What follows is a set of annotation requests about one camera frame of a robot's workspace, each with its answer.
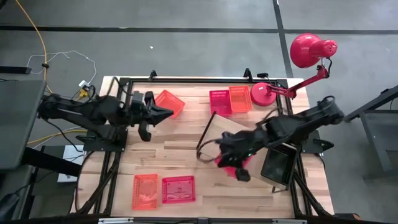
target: gray floor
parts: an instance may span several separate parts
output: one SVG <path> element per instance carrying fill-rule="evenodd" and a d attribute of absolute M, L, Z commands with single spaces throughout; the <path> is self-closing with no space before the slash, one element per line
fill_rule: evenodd
<path fill-rule="evenodd" d="M 279 0 L 287 30 L 278 27 L 272 0 L 24 0 L 21 3 L 38 26 L 240 28 L 273 32 L 42 32 L 48 52 L 77 50 L 94 60 L 98 70 L 93 81 L 96 86 L 100 86 L 105 75 L 148 75 L 153 69 L 159 75 L 240 77 L 249 67 L 253 73 L 286 77 L 281 46 L 286 44 L 289 48 L 297 36 L 291 34 L 293 29 L 310 29 L 320 34 L 325 33 L 322 30 L 337 30 L 336 35 L 320 35 L 335 39 L 339 49 L 333 56 L 331 77 L 307 88 L 312 106 L 324 96 L 334 95 L 340 108 L 349 113 L 398 83 L 397 32 L 395 35 L 363 32 L 398 29 L 395 0 Z M 0 11 L 0 24 L 30 25 L 14 1 Z M 286 43 L 281 44 L 278 29 L 287 33 Z M 359 31 L 347 35 L 351 30 Z M 32 54 L 42 54 L 35 32 L 0 31 L 1 64 L 25 66 Z M 31 67 L 37 72 L 41 63 L 41 58 L 35 58 Z M 291 66 L 295 78 L 315 74 L 315 68 L 300 69 L 292 63 Z M 50 63 L 48 81 L 57 93 L 72 95 L 78 89 L 77 84 L 89 80 L 93 72 L 92 63 L 83 57 L 71 54 L 67 60 L 60 55 Z M 42 75 L 19 78 L 38 79 Z M 73 126 L 61 121 L 57 124 L 63 129 Z M 55 131 L 38 120 L 30 138 L 41 138 Z M 365 220 L 398 223 L 398 181 L 362 180 L 362 175 L 379 170 L 380 164 L 360 121 L 324 127 L 320 134 L 335 143 L 325 153 L 335 212 L 358 213 Z M 62 138 L 49 141 L 49 145 L 65 143 Z"/>

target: pink plastic crate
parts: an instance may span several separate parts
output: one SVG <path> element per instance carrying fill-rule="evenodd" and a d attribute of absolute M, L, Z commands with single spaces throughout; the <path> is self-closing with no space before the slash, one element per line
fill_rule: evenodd
<path fill-rule="evenodd" d="M 209 91 L 210 96 L 210 113 L 214 111 L 218 115 L 228 116 L 232 114 L 231 100 L 229 98 L 229 90 Z"/>
<path fill-rule="evenodd" d="M 233 113 L 243 113 L 251 110 L 252 105 L 248 86 L 230 86 L 229 95 Z"/>
<path fill-rule="evenodd" d="M 247 158 L 247 159 L 243 162 L 243 168 L 246 167 L 246 165 L 249 163 L 249 161 L 251 160 L 251 158 L 252 158 L 252 156 L 249 157 L 249 158 Z M 220 160 L 221 160 L 221 158 L 218 158 L 218 159 L 215 159 L 214 162 L 215 162 L 216 164 L 218 164 L 218 163 L 220 162 Z M 236 179 L 236 175 L 235 175 L 236 168 L 235 168 L 235 167 L 223 167 L 223 170 L 224 170 L 228 175 L 230 175 L 231 177 L 233 177 L 233 178 Z"/>
<path fill-rule="evenodd" d="M 134 176 L 133 210 L 154 210 L 157 208 L 157 183 L 157 174 Z"/>
<path fill-rule="evenodd" d="M 192 175 L 162 179 L 163 203 L 185 203 L 195 200 L 195 178 Z"/>
<path fill-rule="evenodd" d="M 163 90 L 155 99 L 156 105 L 161 108 L 166 108 L 174 111 L 174 114 L 170 118 L 176 118 L 185 106 L 185 103 L 178 99 L 176 96 L 171 94 L 167 90 Z"/>

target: wooden tabletop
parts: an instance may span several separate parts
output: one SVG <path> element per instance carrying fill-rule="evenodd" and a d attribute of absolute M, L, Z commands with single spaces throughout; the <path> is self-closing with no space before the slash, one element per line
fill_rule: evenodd
<path fill-rule="evenodd" d="M 104 77 L 100 95 L 106 94 L 112 77 Z M 292 86 L 302 79 L 287 79 Z M 215 163 L 203 164 L 196 159 L 195 147 L 211 117 L 209 104 L 210 90 L 227 90 L 235 84 L 225 83 L 135 83 L 134 91 L 153 91 L 155 96 L 168 90 L 182 101 L 185 107 L 175 119 L 167 119 L 155 128 L 150 127 L 151 142 L 142 142 L 136 131 L 130 128 L 126 150 L 122 154 L 113 201 L 112 216 L 129 217 L 210 217 L 210 218 L 292 218 L 290 191 L 272 194 L 272 186 L 261 179 L 238 182 L 227 176 Z M 111 95 L 116 95 L 117 87 Z M 247 113 L 232 114 L 225 118 L 215 118 L 231 132 L 252 129 L 276 104 L 268 107 L 253 105 Z M 297 92 L 292 101 L 294 113 L 309 107 L 304 88 Z M 255 155 L 254 161 L 264 162 L 264 152 Z M 95 152 L 87 160 L 78 183 L 78 201 L 81 207 L 93 193 L 100 179 L 103 152 Z M 323 164 L 319 158 L 303 154 L 303 165 L 308 188 L 317 200 L 330 213 L 333 213 L 330 193 Z M 132 210 L 132 191 L 135 174 L 158 174 L 158 207 L 156 210 Z M 196 202 L 162 204 L 160 183 L 164 177 L 183 175 L 195 176 Z M 104 191 L 104 208 L 108 187 Z M 301 191 L 298 190 L 300 208 L 304 211 Z"/>

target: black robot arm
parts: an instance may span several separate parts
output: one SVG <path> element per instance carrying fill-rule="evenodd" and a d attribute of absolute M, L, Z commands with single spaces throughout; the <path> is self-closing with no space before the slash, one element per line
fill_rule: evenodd
<path fill-rule="evenodd" d="M 339 124 L 344 114 L 334 99 L 333 96 L 325 97 L 317 106 L 298 114 L 266 117 L 253 131 L 224 132 L 222 138 L 215 141 L 221 151 L 218 167 L 235 167 L 237 179 L 249 181 L 250 175 L 243 169 L 243 162 L 258 150 L 272 149 L 284 142 L 298 145 L 320 126 Z"/>
<path fill-rule="evenodd" d="M 44 120 L 64 119 L 81 126 L 103 141 L 115 142 L 119 133 L 127 126 L 139 125 L 138 132 L 143 141 L 150 141 L 148 124 L 155 126 L 173 115 L 173 111 L 155 105 L 154 94 L 148 91 L 145 97 L 135 91 L 126 106 L 114 96 L 94 96 L 85 103 L 67 100 L 60 95 L 43 96 L 38 117 Z"/>

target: lamp shade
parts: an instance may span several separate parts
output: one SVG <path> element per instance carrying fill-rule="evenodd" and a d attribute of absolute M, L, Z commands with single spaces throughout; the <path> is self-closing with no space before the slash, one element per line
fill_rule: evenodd
<path fill-rule="evenodd" d="M 299 68 L 308 68 L 323 57 L 331 57 L 337 51 L 334 40 L 321 40 L 315 34 L 300 34 L 290 46 L 290 58 Z"/>

